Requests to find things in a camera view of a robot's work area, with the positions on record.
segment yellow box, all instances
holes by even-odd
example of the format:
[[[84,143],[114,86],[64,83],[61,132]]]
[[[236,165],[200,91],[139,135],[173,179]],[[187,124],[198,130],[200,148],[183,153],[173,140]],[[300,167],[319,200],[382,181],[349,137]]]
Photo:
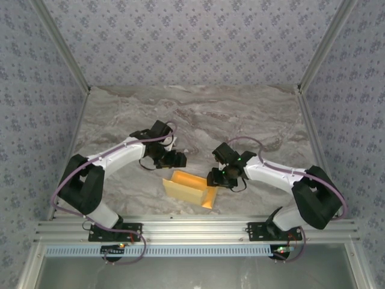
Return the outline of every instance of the yellow box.
[[[206,179],[176,170],[171,181],[163,179],[166,195],[212,209],[218,187],[208,187]]]

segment purple cable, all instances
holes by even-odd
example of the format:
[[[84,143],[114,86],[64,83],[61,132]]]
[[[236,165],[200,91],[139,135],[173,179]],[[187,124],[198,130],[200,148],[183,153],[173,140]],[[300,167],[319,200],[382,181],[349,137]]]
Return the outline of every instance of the purple cable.
[[[327,182],[325,182],[323,179],[320,179],[320,178],[317,178],[316,176],[312,176],[308,173],[303,173],[303,172],[296,172],[296,171],[291,171],[291,170],[285,170],[285,169],[281,169],[280,167],[275,167],[275,166],[272,166],[271,164],[267,163],[263,158],[262,158],[262,151],[264,149],[264,146],[263,144],[259,141],[259,140],[256,140],[255,138],[253,137],[235,137],[235,138],[232,138],[231,140],[229,140],[227,143],[230,143],[231,141],[234,141],[234,140],[240,140],[240,139],[247,139],[247,140],[253,140],[255,141],[256,143],[258,143],[260,145],[260,149],[259,149],[259,152],[258,152],[258,158],[260,160],[260,162],[264,165],[264,166],[267,166],[268,168],[270,169],[273,169],[273,170],[276,170],[278,172],[282,172],[282,173],[293,173],[294,175],[298,175],[298,176],[304,176],[306,178],[309,178],[309,179],[312,179],[322,185],[324,185],[325,187],[327,187],[329,190],[331,190],[337,197],[338,199],[341,201],[341,204],[342,204],[342,208],[343,208],[343,212],[341,214],[341,216],[339,217],[336,217],[334,218],[333,220],[340,220],[340,219],[343,219],[347,212],[348,212],[348,205],[347,203],[345,202],[345,199],[343,198],[343,196],[341,195],[341,193],[336,189],[334,188],[332,185],[328,184]]]
[[[58,193],[61,191],[61,189],[69,182],[70,179],[72,179],[78,172],[80,172],[82,169],[84,169],[85,167],[89,166],[90,164],[92,164],[93,162],[97,161],[99,158],[105,158],[109,155],[111,155],[112,153],[120,150],[121,148],[124,148],[125,146],[129,146],[129,145],[133,145],[134,143],[148,143],[148,142],[151,142],[151,141],[160,141],[160,140],[164,140],[166,139],[167,137],[172,137],[175,132],[177,131],[177,124],[172,121],[172,120],[169,120],[168,122],[166,122],[166,124],[168,123],[172,123],[174,126],[175,126],[175,129],[171,131],[171,133],[169,133],[168,135],[164,136],[164,137],[157,137],[157,138],[151,138],[151,139],[148,139],[148,140],[133,140],[133,141],[129,141],[128,143],[126,144],[121,144],[120,146],[117,146],[116,148],[113,148],[107,152],[105,152],[104,154],[96,157],[96,158],[93,158],[92,160],[89,160],[87,161],[86,163],[82,164],[81,166],[79,166],[76,170],[74,170],[72,173],[70,173],[68,175],[68,177],[66,177],[63,182],[57,187],[57,189],[55,190],[55,192],[53,193],[52,197],[51,197],[51,201],[50,201],[50,204],[51,206],[53,206],[56,210],[60,210],[60,211],[64,211],[64,212],[67,212],[69,214],[74,214],[76,216],[79,216],[79,217],[83,217],[83,215],[81,213],[78,213],[78,212],[75,212],[75,211],[72,211],[72,210],[68,210],[68,209],[65,209],[65,208],[62,208],[62,207],[59,207],[56,203],[55,203],[55,199],[56,199],[56,196],[58,195]],[[144,237],[139,234],[138,232],[136,231],[131,231],[131,230],[122,230],[122,229],[110,229],[110,228],[107,228],[107,227],[104,227],[103,225],[99,224],[99,223],[96,223],[94,220],[92,220],[91,218],[89,217],[86,217],[87,220],[93,222],[96,226],[100,227],[100,229],[103,229],[103,230],[106,230],[106,231],[109,231],[109,232],[119,232],[119,233],[130,233],[130,234],[135,234],[137,236],[139,236],[142,240],[143,240],[143,243],[144,243],[144,248],[143,248],[143,251],[142,251],[142,254],[136,258],[135,260],[133,261],[128,261],[128,262],[120,262],[118,264],[120,265],[128,265],[128,264],[133,264],[133,263],[136,263],[138,262],[139,260],[141,260],[144,256],[144,254],[146,253],[146,247],[147,247],[147,244],[146,244],[146,240],[144,239]]]
[[[306,245],[306,235],[305,235],[305,231],[303,230],[302,227],[300,227],[300,230],[301,230],[301,233],[302,233],[302,239],[303,239],[303,245],[302,245],[302,248],[300,250],[300,253],[298,253],[297,256],[295,256],[294,258],[290,259],[290,260],[287,260],[285,257],[279,255],[279,254],[276,254],[276,253],[273,253],[274,256],[276,257],[279,257],[282,259],[282,261],[286,262],[286,263],[291,263],[291,262],[294,262],[296,260],[298,260],[299,258],[301,258],[301,256],[303,255],[303,253],[305,252],[305,245]]]

